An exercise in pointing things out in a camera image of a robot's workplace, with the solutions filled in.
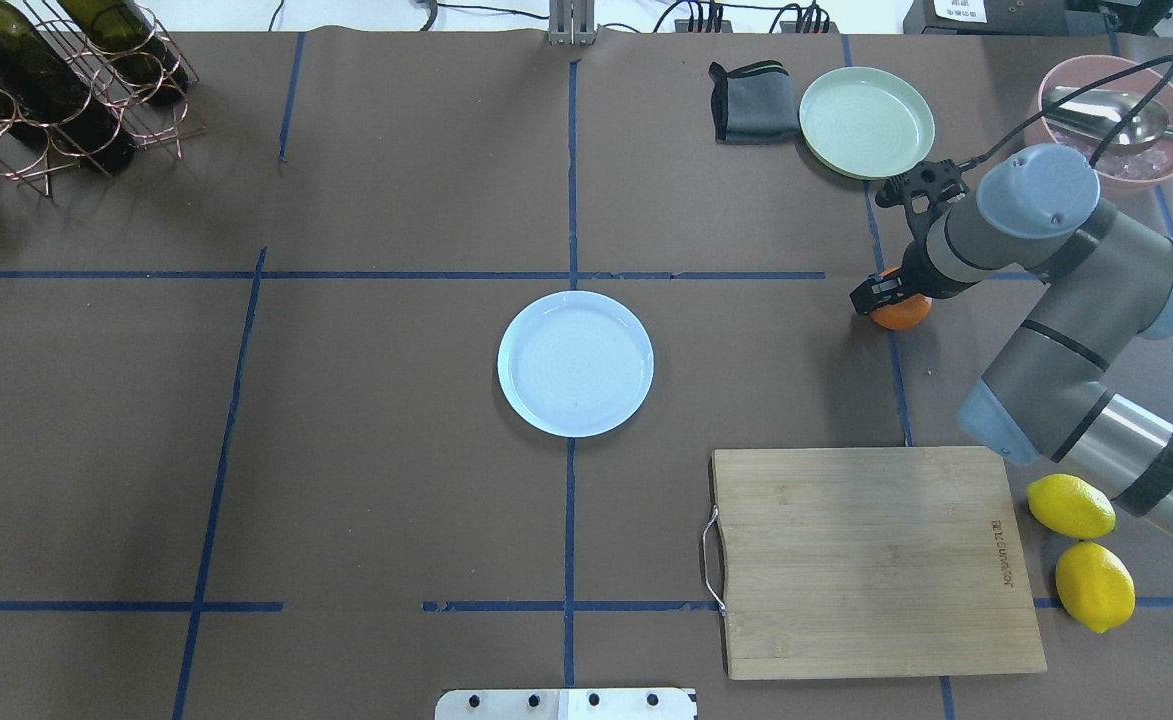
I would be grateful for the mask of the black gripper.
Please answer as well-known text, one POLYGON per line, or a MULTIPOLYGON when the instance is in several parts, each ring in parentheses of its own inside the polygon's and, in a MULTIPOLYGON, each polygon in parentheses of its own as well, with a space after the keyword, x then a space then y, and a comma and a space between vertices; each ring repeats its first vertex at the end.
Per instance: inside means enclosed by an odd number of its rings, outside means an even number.
POLYGON ((909 245, 903 251, 896 276, 868 276, 848 293, 857 315, 901 304, 911 296, 951 299, 952 279, 935 269, 924 245, 909 245))

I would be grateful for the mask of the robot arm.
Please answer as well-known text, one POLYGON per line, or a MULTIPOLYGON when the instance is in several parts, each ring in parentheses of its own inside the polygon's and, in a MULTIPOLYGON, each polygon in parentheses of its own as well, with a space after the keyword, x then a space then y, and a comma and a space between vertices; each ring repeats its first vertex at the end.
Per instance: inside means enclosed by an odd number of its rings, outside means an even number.
POLYGON ((962 429, 1017 466, 1039 457, 1101 489, 1173 537, 1173 423, 1104 386, 1135 338, 1173 334, 1173 238, 1101 197, 1089 159, 1037 143, 1003 159, 974 191, 952 161, 923 163, 879 192, 909 206, 897 269, 850 292, 868 315, 915 297, 951 299, 1006 266, 1046 286, 967 393, 962 429))

